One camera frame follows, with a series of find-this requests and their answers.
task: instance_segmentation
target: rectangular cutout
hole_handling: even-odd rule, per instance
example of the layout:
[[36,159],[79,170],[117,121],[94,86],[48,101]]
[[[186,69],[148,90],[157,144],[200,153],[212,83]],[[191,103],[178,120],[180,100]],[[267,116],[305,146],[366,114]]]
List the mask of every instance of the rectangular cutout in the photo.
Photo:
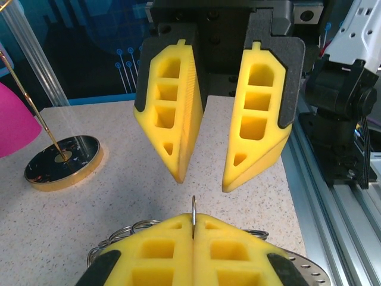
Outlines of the rectangular cutout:
[[231,240],[216,240],[210,244],[210,258],[220,260],[249,260],[246,247]]
[[176,101],[177,100],[177,85],[163,85],[158,84],[158,100],[169,100]]
[[176,109],[173,107],[155,106],[156,109],[156,122],[155,126],[160,128],[171,129],[174,125],[174,116]]
[[181,229],[183,227],[181,222],[176,222],[173,225],[171,225],[170,229]]
[[248,85],[273,86],[274,72],[266,64],[253,64],[250,69]]
[[262,285],[261,274],[249,271],[217,270],[218,286],[257,286]]
[[239,136],[242,139],[261,140],[266,130],[267,119],[243,116]]
[[132,286],[172,286],[173,269],[135,268],[132,270]]
[[139,249],[138,258],[173,258],[174,240],[152,239],[144,241]]
[[162,60],[159,66],[158,76],[178,79],[180,77],[180,64],[181,61],[179,58],[166,58]]
[[244,109],[268,111],[271,94],[247,92]]

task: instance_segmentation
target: black rubber pad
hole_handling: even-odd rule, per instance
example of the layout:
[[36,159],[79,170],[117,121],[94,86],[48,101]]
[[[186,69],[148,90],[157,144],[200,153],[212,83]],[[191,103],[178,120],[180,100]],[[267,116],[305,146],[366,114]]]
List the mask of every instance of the black rubber pad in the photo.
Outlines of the black rubber pad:
[[245,49],[252,43],[261,42],[261,49],[269,50],[286,69],[286,80],[280,105],[278,126],[286,128],[294,118],[298,102],[305,53],[304,42],[300,38],[271,36],[273,12],[271,9],[257,9],[249,17],[246,31]]
[[308,286],[307,281],[289,259],[275,253],[268,254],[267,258],[283,286]]
[[97,257],[76,286],[104,286],[120,256],[120,251],[111,250]]

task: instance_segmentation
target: granite table surface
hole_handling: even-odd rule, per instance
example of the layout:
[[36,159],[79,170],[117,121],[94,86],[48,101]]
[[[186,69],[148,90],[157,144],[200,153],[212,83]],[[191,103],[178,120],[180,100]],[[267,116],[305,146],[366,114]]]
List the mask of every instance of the granite table surface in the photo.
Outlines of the granite table surface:
[[139,220],[165,220],[197,211],[244,229],[268,231],[268,241],[305,255],[282,160],[230,194],[221,191],[233,98],[209,97],[185,182],[175,183],[133,117],[133,102],[42,111],[57,139],[96,137],[100,166],[55,192],[33,189],[25,166],[51,144],[41,134],[0,158],[1,285],[75,285],[88,251]]

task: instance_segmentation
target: screw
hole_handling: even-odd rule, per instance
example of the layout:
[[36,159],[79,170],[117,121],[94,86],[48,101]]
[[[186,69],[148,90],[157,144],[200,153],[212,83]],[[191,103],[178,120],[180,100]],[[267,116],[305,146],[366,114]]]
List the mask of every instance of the screw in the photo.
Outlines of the screw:
[[349,176],[350,178],[353,178],[355,175],[356,175],[356,174],[355,174],[355,172],[354,172],[352,169],[349,169],[349,170],[348,170],[348,176]]

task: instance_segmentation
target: pink object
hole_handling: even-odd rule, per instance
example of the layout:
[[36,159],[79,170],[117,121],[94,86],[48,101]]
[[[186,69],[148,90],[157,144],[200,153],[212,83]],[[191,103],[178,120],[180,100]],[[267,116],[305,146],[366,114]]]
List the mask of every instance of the pink object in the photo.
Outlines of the pink object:
[[0,158],[31,143],[41,132],[41,125],[23,102],[0,83]]

